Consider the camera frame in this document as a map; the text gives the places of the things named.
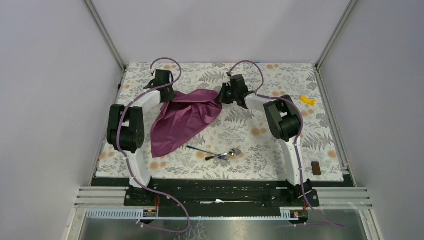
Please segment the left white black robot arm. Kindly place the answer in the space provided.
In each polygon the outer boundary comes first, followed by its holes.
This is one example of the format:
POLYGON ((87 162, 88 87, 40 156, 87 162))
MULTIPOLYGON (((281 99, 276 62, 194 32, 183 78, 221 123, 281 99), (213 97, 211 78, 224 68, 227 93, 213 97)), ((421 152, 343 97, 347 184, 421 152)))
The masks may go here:
POLYGON ((152 204, 156 195, 175 199, 168 193, 148 187, 152 175, 138 150, 145 141, 144 115, 153 107, 175 98, 173 90, 174 76, 169 70, 155 70, 153 80, 141 94, 127 105, 113 104, 109 109, 107 142, 124 156, 130 174, 129 183, 135 188, 136 199, 144 206, 152 204))

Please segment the purple cloth napkin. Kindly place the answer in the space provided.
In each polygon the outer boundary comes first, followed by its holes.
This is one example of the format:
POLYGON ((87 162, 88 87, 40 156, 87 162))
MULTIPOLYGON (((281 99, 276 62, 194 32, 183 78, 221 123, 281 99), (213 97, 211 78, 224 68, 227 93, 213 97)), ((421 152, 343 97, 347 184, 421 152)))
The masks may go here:
POLYGON ((215 101, 218 95, 209 89, 177 91, 173 100, 165 102, 150 131, 152 157, 174 152, 213 123, 223 109, 215 101))

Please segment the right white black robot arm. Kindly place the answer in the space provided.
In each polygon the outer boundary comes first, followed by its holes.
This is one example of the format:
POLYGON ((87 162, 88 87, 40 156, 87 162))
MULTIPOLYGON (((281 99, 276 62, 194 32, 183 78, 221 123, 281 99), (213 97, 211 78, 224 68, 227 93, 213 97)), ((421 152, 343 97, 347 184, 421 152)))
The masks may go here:
POLYGON ((293 206, 301 205, 312 191, 310 181, 305 177, 304 161, 301 153, 301 132, 303 118, 301 111, 289 95, 270 97, 250 91, 241 74, 229 77, 223 83, 215 102, 230 105, 237 103, 246 110, 257 110, 266 116, 272 136, 278 140, 283 160, 284 174, 289 186, 287 201, 293 206))

